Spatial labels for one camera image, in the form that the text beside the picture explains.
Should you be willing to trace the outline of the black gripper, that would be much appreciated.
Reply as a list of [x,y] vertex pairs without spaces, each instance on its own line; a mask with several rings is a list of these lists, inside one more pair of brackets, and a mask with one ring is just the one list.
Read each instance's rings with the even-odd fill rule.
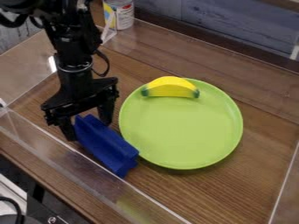
[[41,104],[44,118],[49,125],[60,127],[65,139],[76,141],[71,117],[97,108],[99,120],[108,126],[112,123],[115,101],[119,97],[117,78],[95,79],[92,68],[57,69],[60,89]]

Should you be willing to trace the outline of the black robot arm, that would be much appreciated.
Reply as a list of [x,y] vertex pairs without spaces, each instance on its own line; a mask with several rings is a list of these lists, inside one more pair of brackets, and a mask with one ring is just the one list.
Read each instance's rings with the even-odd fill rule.
[[16,28],[27,21],[44,29],[55,49],[53,61],[60,88],[41,104],[44,119],[60,128],[65,139],[77,139],[71,118],[96,109],[104,124],[112,123],[119,97],[117,78],[93,70],[92,56],[105,58],[99,50],[101,32],[95,25],[92,0],[0,0],[0,10],[16,15],[9,20],[0,14],[0,25]]

